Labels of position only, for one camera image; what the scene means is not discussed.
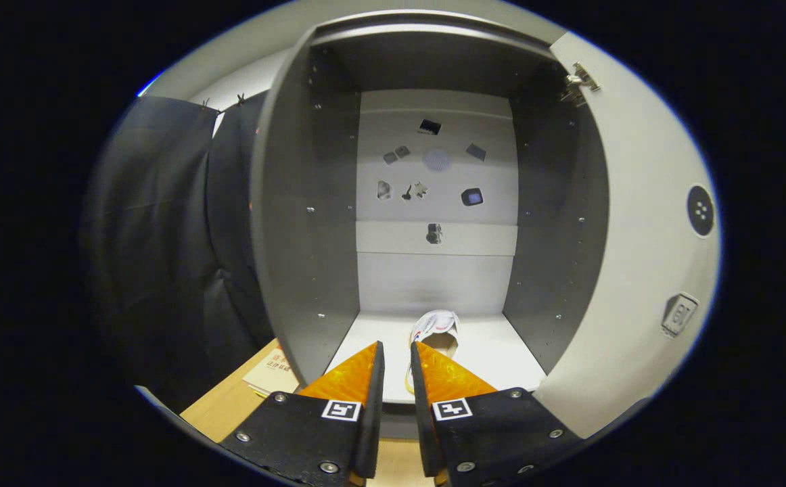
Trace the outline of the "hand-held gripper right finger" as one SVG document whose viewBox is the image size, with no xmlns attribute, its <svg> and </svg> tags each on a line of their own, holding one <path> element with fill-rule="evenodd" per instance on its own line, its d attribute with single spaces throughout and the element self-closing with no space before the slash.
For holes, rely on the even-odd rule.
<svg viewBox="0 0 786 487">
<path fill-rule="evenodd" d="M 411 344 L 424 474 L 438 486 L 524 486 L 582 438 L 526 389 L 497 389 L 445 354 Z"/>
</svg>

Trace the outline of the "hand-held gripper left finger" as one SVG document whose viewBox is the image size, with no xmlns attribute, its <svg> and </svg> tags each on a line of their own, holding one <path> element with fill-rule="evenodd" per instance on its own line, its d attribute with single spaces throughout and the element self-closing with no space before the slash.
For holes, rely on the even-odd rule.
<svg viewBox="0 0 786 487">
<path fill-rule="evenodd" d="M 384 375 L 374 342 L 303 391 L 269 394 L 221 446 L 288 486 L 362 486 L 377 468 Z"/>
</svg>

